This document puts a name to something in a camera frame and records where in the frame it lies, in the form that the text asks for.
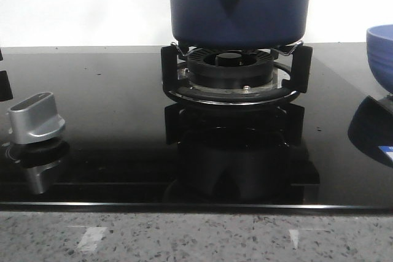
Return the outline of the dark blue cooking pot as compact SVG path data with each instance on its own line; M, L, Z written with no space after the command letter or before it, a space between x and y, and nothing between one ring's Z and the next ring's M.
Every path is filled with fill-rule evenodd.
M258 49L292 44L306 29L309 0L170 0L181 44Z

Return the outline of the light blue plastic bowl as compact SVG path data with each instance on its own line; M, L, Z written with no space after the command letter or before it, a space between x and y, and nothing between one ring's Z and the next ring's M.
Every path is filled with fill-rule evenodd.
M392 93L392 24L367 29L367 59L375 80Z

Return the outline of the black pot support grate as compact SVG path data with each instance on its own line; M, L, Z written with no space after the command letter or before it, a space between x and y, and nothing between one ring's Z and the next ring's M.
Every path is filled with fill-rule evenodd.
M263 50L161 48L163 92L184 105L252 108L285 104L308 90L313 49L294 45Z

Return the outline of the black round gas burner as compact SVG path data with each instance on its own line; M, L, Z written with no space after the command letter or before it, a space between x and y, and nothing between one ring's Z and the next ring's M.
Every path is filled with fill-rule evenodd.
M198 48L178 64L177 77L200 96L257 94L278 87L273 63L272 54L263 50Z

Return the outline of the black glass gas cooktop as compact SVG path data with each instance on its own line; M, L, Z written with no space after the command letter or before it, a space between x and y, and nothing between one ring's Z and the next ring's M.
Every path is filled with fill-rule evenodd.
M160 49L4 48L1 208L392 213L392 115L363 43L313 44L308 91L256 112L176 104ZM52 92L65 129L16 144L8 108Z

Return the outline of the silver stove control knob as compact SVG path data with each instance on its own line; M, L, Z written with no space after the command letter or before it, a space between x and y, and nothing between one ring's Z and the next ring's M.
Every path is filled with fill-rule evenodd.
M59 136L65 119L59 115L52 92L36 93L8 108L12 141L33 144Z

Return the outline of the black left burner grate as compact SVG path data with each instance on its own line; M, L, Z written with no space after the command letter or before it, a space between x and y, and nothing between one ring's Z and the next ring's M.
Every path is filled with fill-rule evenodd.
M9 78L6 70L0 71L0 101L8 101L13 99L12 89L10 87Z

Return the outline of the blue white cooktop sticker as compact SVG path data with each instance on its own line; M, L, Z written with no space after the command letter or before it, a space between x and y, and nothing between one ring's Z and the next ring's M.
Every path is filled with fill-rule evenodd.
M389 158L390 161L393 161L393 146L379 146L379 149Z

